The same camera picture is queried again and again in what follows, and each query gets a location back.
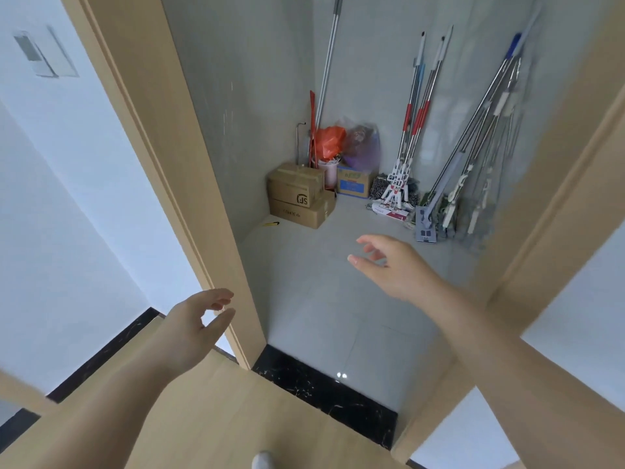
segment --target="white bucket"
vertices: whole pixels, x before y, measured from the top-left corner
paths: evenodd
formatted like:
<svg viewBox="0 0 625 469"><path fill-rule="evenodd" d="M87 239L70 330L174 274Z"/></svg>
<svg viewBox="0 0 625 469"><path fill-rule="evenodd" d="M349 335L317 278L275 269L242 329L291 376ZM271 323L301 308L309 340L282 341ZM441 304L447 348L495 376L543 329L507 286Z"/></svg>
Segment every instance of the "white bucket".
<svg viewBox="0 0 625 469"><path fill-rule="evenodd" d="M319 169L324 171L324 178L326 182L326 189L333 189L336 187L336 169L339 166L338 159L332 159L327 163L322 160L318 160L317 164L319 165Z"/></svg>

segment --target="person's left hand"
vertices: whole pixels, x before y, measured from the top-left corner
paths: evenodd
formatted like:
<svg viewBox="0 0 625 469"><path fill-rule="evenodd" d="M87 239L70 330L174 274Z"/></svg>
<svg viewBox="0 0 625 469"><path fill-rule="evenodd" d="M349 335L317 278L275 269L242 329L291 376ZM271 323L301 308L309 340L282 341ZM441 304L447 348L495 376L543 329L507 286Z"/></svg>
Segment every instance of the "person's left hand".
<svg viewBox="0 0 625 469"><path fill-rule="evenodd" d="M171 379L191 370L215 346L235 313L233 308L226 309L204 327L204 312L223 309L230 304L233 296L232 291L219 288L201 291L178 303L138 357L146 364L167 372Z"/></svg>

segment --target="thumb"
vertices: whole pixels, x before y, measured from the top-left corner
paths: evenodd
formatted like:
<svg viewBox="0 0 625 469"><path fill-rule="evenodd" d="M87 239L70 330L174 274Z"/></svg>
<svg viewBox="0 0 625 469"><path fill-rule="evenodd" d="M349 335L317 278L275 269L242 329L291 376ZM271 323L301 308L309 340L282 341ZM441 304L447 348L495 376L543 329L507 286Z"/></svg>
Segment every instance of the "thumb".
<svg viewBox="0 0 625 469"><path fill-rule="evenodd" d="M202 329L202 340L207 347L207 352L210 351L221 335L226 332L228 326L234 319L235 310L233 307L229 307L223 313L220 313L213 321L208 324L207 327Z"/></svg>
<svg viewBox="0 0 625 469"><path fill-rule="evenodd" d="M374 283L378 284L379 280L382 278L382 273L384 272L384 268L376 265L368 258L364 258L356 255L349 255L348 261L354 265L358 271L362 272L367 278L369 278Z"/></svg>

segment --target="white shoe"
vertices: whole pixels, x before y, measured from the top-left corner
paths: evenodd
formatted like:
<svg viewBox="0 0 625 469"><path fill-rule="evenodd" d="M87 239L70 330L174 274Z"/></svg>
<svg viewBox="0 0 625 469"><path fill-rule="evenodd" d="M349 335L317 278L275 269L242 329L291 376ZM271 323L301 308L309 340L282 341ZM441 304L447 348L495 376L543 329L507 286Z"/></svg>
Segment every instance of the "white shoe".
<svg viewBox="0 0 625 469"><path fill-rule="evenodd" d="M276 469L273 457L269 451L262 451L252 459L252 469Z"/></svg>

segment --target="cardboard box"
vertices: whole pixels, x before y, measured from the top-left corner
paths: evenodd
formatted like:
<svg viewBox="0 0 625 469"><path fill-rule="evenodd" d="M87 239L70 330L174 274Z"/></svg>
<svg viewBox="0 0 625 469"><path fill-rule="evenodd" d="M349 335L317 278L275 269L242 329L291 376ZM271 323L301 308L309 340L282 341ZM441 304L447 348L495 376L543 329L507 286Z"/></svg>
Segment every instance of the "cardboard box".
<svg viewBox="0 0 625 469"><path fill-rule="evenodd" d="M301 207L270 198L271 214L312 229L318 229L334 211L336 197L332 191L323 191L311 207Z"/></svg>
<svg viewBox="0 0 625 469"><path fill-rule="evenodd" d="M270 199L310 207L321 197L323 179L320 169L285 163L267 177L267 194Z"/></svg>
<svg viewBox="0 0 625 469"><path fill-rule="evenodd" d="M371 184L378 175L377 171L365 173L356 171L345 164L340 164L337 168L336 192L347 194L348 196L369 197Z"/></svg>

